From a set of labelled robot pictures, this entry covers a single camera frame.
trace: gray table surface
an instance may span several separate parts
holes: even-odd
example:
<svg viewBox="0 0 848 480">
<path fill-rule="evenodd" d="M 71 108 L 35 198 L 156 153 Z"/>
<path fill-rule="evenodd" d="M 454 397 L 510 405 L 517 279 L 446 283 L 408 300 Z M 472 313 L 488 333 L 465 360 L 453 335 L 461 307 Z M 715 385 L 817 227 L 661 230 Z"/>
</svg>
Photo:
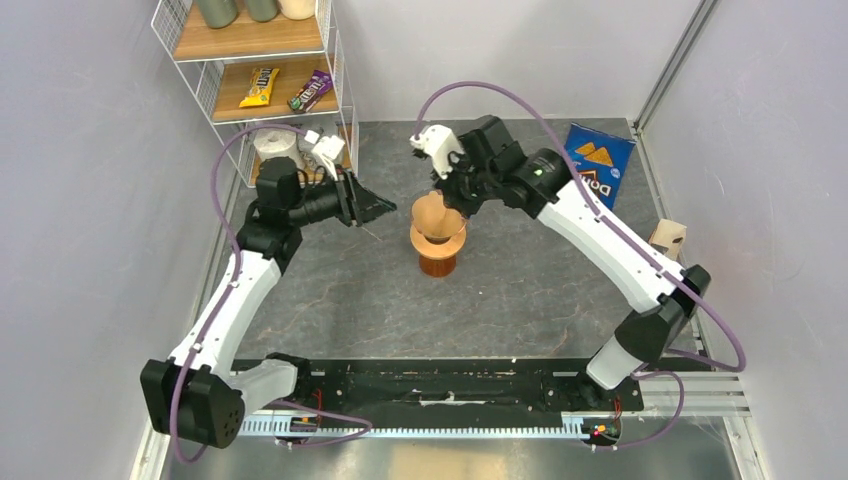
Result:
<svg viewBox="0 0 848 480">
<path fill-rule="evenodd" d="M 562 139 L 570 122 L 552 122 Z M 629 138 L 623 119 L 577 122 Z M 469 125 L 443 123 L 457 132 Z M 535 121 L 507 125 L 525 153 L 551 146 Z M 412 127 L 361 125 L 359 178 L 397 203 L 398 211 L 365 228 L 336 221 L 304 228 L 303 245 L 259 308 L 237 356 L 591 356 L 630 308 L 574 246 L 521 211 L 484 205 L 471 219 L 456 270 L 444 279 L 421 273 L 409 241 L 409 209 L 431 190 L 431 167 L 411 155 Z M 254 198 L 254 190 L 241 188 L 234 227 L 241 226 Z M 656 226 L 636 150 L 614 212 L 643 238 Z M 691 334 L 684 332 L 676 346 L 694 348 Z"/>
</svg>

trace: blue chip bag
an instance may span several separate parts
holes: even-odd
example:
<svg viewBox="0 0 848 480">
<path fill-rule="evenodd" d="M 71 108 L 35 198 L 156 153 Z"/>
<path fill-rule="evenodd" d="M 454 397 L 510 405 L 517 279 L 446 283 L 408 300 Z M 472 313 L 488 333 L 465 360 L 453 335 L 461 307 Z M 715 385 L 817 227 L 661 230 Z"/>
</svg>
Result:
<svg viewBox="0 0 848 480">
<path fill-rule="evenodd" d="M 612 210 L 621 177 L 636 142 L 571 124 L 565 151 L 574 160 L 586 185 Z"/>
</svg>

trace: white wire shelf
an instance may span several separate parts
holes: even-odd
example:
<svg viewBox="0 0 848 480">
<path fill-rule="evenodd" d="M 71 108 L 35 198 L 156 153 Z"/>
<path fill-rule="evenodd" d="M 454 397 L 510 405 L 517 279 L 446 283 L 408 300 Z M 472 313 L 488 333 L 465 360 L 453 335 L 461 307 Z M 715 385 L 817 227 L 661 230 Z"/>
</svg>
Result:
<svg viewBox="0 0 848 480">
<path fill-rule="evenodd" d="M 332 3 L 318 0 L 315 17 L 289 20 L 282 14 L 270 22 L 254 22 L 243 0 L 230 25 L 206 26 L 191 0 L 160 0 L 152 22 L 162 45 L 175 62 L 244 60 L 310 55 L 326 51 Z"/>
<path fill-rule="evenodd" d="M 226 127 L 251 123 L 303 124 L 309 117 L 334 115 L 346 148 L 342 165 L 358 171 L 359 125 L 345 74 L 345 58 L 331 0 L 317 0 L 315 17 L 292 21 L 282 15 L 267 23 L 253 22 L 243 0 L 239 16 L 227 27 L 210 29 L 192 0 L 159 0 L 151 21 L 162 46 L 177 66 L 216 135 Z M 267 106 L 239 108 L 256 67 L 280 68 Z M 288 107 L 313 70 L 333 77 L 333 90 L 307 113 Z M 239 176 L 253 187 L 258 156 L 252 136 L 228 152 Z"/>
</svg>

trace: toilet paper roll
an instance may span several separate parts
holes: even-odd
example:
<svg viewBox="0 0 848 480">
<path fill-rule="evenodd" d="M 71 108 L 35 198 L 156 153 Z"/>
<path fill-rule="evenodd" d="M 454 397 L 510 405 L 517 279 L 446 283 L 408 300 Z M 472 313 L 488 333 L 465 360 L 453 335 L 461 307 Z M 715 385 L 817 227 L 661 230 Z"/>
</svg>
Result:
<svg viewBox="0 0 848 480">
<path fill-rule="evenodd" d="M 289 157 L 304 168 L 303 159 L 297 149 L 297 134 L 288 130 L 259 130 L 253 138 L 253 146 L 263 162 L 274 157 Z"/>
</svg>

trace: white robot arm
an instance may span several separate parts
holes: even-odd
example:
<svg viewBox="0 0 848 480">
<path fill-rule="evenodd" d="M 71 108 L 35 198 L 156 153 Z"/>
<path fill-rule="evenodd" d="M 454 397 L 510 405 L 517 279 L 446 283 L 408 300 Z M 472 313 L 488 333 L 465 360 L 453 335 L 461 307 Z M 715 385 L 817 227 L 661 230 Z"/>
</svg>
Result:
<svg viewBox="0 0 848 480">
<path fill-rule="evenodd" d="M 541 149 L 526 156 L 499 118 L 486 116 L 478 122 L 459 137 L 447 127 L 428 126 L 410 143 L 419 157 L 432 160 L 435 187 L 448 207 L 466 217 L 487 200 L 500 199 L 508 207 L 520 208 L 577 246 L 618 287 L 633 312 L 583 372 L 602 395 L 643 364 L 658 360 L 691 318 L 695 305 L 601 221 L 611 222 L 652 251 L 599 200 L 592 197 L 594 209 L 586 204 L 578 189 L 581 180 L 571 178 L 558 153 Z M 699 295 L 709 285 L 709 274 L 699 266 L 684 270 L 658 252 L 654 260 Z"/>
<path fill-rule="evenodd" d="M 239 375 L 231 376 L 230 371 L 259 305 L 300 246 L 301 227 L 328 218 L 361 226 L 397 208 L 332 163 L 343 145 L 338 137 L 324 137 L 316 144 L 313 154 L 327 166 L 319 183 L 301 185 L 298 169 L 289 158 L 262 164 L 256 181 L 258 198 L 238 232 L 240 252 L 230 256 L 224 280 L 169 358 L 151 359 L 142 369 L 141 385 L 154 430 L 174 433 L 171 403 L 179 392 L 179 437 L 223 448 L 235 439 L 246 414 L 278 398 L 302 400 L 298 395 L 308 395 L 298 392 L 299 382 L 310 375 L 306 359 L 271 354 Z M 231 283 L 236 268 L 240 274 Z M 229 296 L 218 306 L 227 290 Z M 207 325 L 210 317 L 214 321 Z"/>
</svg>

